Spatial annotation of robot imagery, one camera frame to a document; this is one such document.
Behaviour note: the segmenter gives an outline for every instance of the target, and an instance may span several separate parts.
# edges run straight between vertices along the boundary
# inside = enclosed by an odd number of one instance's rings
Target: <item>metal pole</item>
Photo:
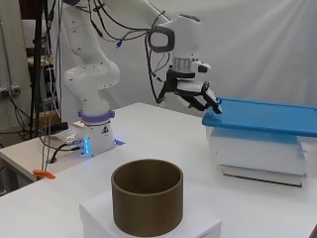
[[[2,36],[2,45],[3,45],[3,49],[4,49],[4,56],[6,59],[6,64],[7,64],[7,70],[8,70],[8,76],[9,76],[9,93],[11,93],[11,87],[12,87],[12,75],[11,75],[11,68],[10,68],[10,64],[9,64],[9,57],[8,57],[8,52],[7,52],[7,46],[6,46],[6,40],[4,39],[4,32],[3,32],[3,22],[0,16],[0,32],[1,32],[1,36]]]
[[[35,55],[34,55],[34,80],[35,85],[35,111],[36,111],[36,131],[35,137],[40,135],[40,80],[41,80],[41,51],[42,51],[42,14],[45,0],[39,0],[37,6],[37,22],[35,34]],[[30,138],[32,138],[33,120],[30,123]]]

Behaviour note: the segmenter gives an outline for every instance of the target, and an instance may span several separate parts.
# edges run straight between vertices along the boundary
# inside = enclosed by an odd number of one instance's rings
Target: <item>cardboard tube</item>
[[[165,161],[141,160],[111,178],[116,225],[127,234],[154,237],[173,230],[183,215],[183,174]]]

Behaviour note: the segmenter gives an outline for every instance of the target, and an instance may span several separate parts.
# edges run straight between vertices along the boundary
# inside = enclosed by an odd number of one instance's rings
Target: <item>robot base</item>
[[[102,123],[85,123],[83,129],[81,156],[94,157],[115,148],[110,120]]]

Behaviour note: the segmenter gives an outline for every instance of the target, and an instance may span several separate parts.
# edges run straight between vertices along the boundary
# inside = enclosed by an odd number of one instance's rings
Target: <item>white box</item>
[[[180,224],[159,238],[220,238],[221,220],[204,209],[190,192],[184,196],[184,214]],[[84,238],[129,238],[113,220],[112,194],[104,192],[80,203]]]
[[[306,161],[296,136],[207,127],[218,165],[304,176]]]

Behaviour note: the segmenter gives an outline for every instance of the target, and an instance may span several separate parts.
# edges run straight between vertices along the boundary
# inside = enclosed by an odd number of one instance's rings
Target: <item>blue plastic tray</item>
[[[209,110],[202,124],[209,127],[317,137],[317,108],[222,98],[223,114]]]

